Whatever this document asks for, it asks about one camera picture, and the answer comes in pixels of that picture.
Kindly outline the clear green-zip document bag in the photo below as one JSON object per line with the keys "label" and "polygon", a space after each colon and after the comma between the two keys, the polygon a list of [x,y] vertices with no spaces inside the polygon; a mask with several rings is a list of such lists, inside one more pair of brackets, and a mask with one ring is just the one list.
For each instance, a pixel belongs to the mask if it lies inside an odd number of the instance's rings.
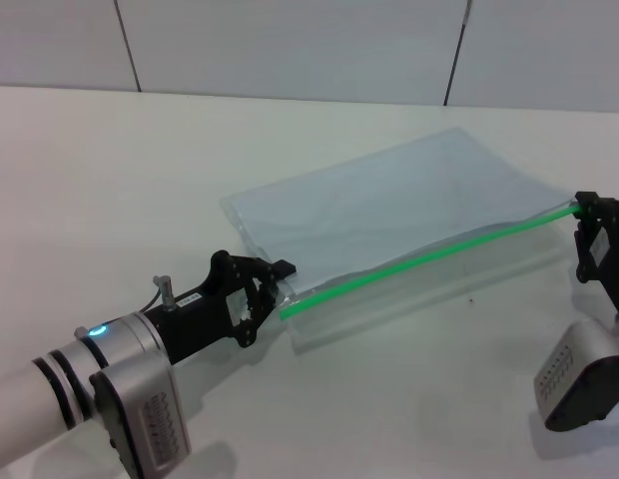
{"label": "clear green-zip document bag", "polygon": [[573,200],[456,128],[221,205],[249,254],[296,266],[280,319],[304,353],[559,260]]}

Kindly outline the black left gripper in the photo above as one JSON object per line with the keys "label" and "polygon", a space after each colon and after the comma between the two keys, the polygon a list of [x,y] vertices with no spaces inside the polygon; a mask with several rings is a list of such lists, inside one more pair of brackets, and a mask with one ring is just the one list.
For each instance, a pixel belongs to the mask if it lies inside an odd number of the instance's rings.
{"label": "black left gripper", "polygon": [[[176,297],[175,310],[167,312],[156,306],[145,316],[157,329],[173,364],[224,338],[247,348],[255,343],[259,328],[277,307],[279,281],[295,273],[296,267],[283,259],[268,262],[219,250],[211,256],[203,283]],[[247,296],[247,309],[234,324],[228,297],[241,291]]]}

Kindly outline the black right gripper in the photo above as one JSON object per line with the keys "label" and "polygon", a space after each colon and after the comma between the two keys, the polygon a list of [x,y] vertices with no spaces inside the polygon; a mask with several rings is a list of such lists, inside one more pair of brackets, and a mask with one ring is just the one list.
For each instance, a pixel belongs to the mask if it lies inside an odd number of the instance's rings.
{"label": "black right gripper", "polygon": [[580,282],[599,281],[619,315],[619,201],[595,192],[574,196],[579,221],[574,233]]}

